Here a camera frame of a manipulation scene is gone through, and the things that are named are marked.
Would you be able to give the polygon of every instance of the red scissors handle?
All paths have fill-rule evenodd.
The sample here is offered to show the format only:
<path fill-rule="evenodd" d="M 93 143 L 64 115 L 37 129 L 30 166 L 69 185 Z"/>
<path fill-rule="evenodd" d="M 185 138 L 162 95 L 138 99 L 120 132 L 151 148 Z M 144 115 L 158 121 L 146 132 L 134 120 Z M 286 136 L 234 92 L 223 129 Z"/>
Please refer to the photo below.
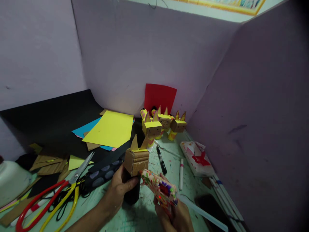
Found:
<path fill-rule="evenodd" d="M 43 192 L 41 192 L 39 195 L 37 195 L 28 205 L 27 207 L 23 210 L 22 214 L 19 216 L 17 224 L 16 224 L 16 231 L 17 232 L 28 232 L 29 230 L 31 230 L 37 223 L 38 221 L 44 216 L 44 214 L 47 212 L 47 210 L 49 209 L 49 207 L 52 205 L 52 203 L 55 201 L 55 199 L 57 198 L 57 196 L 59 195 L 59 193 L 67 186 L 69 185 L 68 181 L 62 180 L 59 183 L 49 187 L 48 189 L 44 190 Z M 60 186 L 60 188 L 58 189 L 58 191 L 54 194 L 54 196 L 51 198 L 51 200 L 48 202 L 47 206 L 43 209 L 43 211 L 39 214 L 39 216 L 31 223 L 30 226 L 28 226 L 27 228 L 23 228 L 23 220 L 25 218 L 26 213 L 28 212 L 28 210 L 42 197 L 44 196 L 46 193 L 48 193 L 49 191 L 57 188 L 58 186 Z"/>

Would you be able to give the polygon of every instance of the craft figurine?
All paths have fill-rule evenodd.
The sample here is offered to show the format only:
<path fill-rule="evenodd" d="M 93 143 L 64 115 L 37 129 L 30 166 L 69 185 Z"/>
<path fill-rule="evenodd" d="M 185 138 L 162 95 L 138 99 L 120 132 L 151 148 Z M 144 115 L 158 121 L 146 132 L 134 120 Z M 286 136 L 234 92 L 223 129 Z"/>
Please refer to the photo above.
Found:
<path fill-rule="evenodd" d="M 137 176 L 139 171 L 148 169 L 149 151 L 146 149 L 148 144 L 147 136 L 140 148 L 137 147 L 137 137 L 135 135 L 131 147 L 126 150 L 124 167 L 133 177 Z"/>
<path fill-rule="evenodd" d="M 170 141 L 174 141 L 177 133 L 182 133 L 186 127 L 187 123 L 185 122 L 186 119 L 186 112 L 181 116 L 181 119 L 179 119 L 179 111 L 177 111 L 175 118 L 171 122 L 171 130 L 170 133 L 168 134 L 168 139 Z"/>
<path fill-rule="evenodd" d="M 156 111 L 151 120 L 150 114 L 147 110 L 141 110 L 142 116 L 142 130 L 144 135 L 148 137 L 148 147 L 153 146 L 155 138 L 160 136 L 162 124 L 159 122 L 158 112 Z"/>
<path fill-rule="evenodd" d="M 160 134 L 160 136 L 156 137 L 156 139 L 158 140 L 162 137 L 164 131 L 168 132 L 168 129 L 170 128 L 170 124 L 171 124 L 174 117 L 171 116 L 171 115 L 168 115 L 167 107 L 165 109 L 164 114 L 161 114 L 161 106 L 159 107 L 157 112 L 158 112 L 159 121 L 162 124 L 161 134 Z"/>
<path fill-rule="evenodd" d="M 143 183 L 150 188 L 155 197 L 158 199 L 160 206 L 164 208 L 166 213 L 171 218 L 171 206 L 177 206 L 178 203 L 176 198 L 176 186 L 147 169 L 141 171 L 140 173 L 143 179 Z"/>

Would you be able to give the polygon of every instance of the hand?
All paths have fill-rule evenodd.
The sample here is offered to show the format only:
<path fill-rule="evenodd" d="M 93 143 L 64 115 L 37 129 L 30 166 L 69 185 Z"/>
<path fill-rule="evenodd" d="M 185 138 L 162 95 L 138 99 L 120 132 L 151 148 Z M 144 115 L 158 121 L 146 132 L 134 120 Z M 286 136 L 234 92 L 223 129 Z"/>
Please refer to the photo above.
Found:
<path fill-rule="evenodd" d="M 168 181 L 167 178 L 160 173 L 160 177 Z M 170 219 L 164 209 L 158 204 L 158 199 L 154 197 L 155 211 L 160 219 L 164 231 L 185 231 L 194 232 L 188 207 L 178 200 L 177 206 L 172 206 L 172 218 Z"/>
<path fill-rule="evenodd" d="M 113 175 L 107 192 L 96 206 L 101 210 L 108 212 L 107 221 L 112 219 L 121 208 L 125 193 L 133 189 L 138 182 L 137 177 L 134 177 L 124 183 L 123 172 L 124 166 L 122 164 Z"/>

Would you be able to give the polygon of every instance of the white wall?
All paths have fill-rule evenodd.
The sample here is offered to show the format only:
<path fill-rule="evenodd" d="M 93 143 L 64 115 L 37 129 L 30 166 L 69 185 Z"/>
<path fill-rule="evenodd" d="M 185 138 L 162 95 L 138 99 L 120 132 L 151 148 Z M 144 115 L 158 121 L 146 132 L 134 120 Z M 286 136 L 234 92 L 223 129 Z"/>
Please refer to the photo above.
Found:
<path fill-rule="evenodd" d="M 73 8 L 94 98 L 136 116 L 153 83 L 177 89 L 172 113 L 189 120 L 240 26 L 123 0 L 73 0 Z"/>
<path fill-rule="evenodd" d="M 87 89 L 70 0 L 0 2 L 0 80 L 0 110 Z M 0 118 L 0 154 L 18 139 Z"/>

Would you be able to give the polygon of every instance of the yellow scissors handle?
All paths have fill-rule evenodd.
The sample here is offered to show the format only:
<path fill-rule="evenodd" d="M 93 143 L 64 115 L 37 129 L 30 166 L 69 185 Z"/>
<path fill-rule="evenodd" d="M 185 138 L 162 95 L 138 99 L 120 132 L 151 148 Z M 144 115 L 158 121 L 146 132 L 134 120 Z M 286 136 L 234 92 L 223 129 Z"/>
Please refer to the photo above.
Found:
<path fill-rule="evenodd" d="M 68 223 L 68 221 L 70 221 L 70 219 L 71 219 L 71 217 L 72 217 L 72 215 L 73 215 L 73 213 L 75 211 L 76 205 L 77 205 L 78 196 L 79 196 L 79 187 L 76 186 L 72 209 L 71 209 L 67 219 L 62 223 L 62 225 L 55 232 L 61 231 L 63 229 L 63 227 L 65 227 L 65 225 Z"/>
<path fill-rule="evenodd" d="M 71 185 L 71 189 L 69 190 L 69 192 L 65 195 L 65 197 L 60 201 L 60 203 L 54 208 L 54 210 L 50 213 L 50 215 L 48 216 L 47 220 L 44 222 L 44 224 L 42 225 L 40 232 L 43 232 L 45 227 L 47 226 L 47 224 L 49 223 L 49 221 L 51 220 L 51 218 L 55 215 L 55 213 L 58 211 L 58 209 L 64 204 L 64 202 L 66 201 L 66 199 L 68 199 L 68 197 L 71 195 L 71 193 L 74 191 L 74 189 L 76 189 L 76 183 L 73 183 Z M 74 201 L 77 201 L 78 199 L 78 194 L 77 194 L 77 199 L 76 199 L 76 191 L 78 192 L 78 187 L 75 190 L 75 196 L 74 196 Z M 61 229 L 63 226 L 65 226 L 65 224 L 68 222 L 68 220 L 65 220 L 64 224 L 61 225 L 61 227 L 59 229 Z"/>

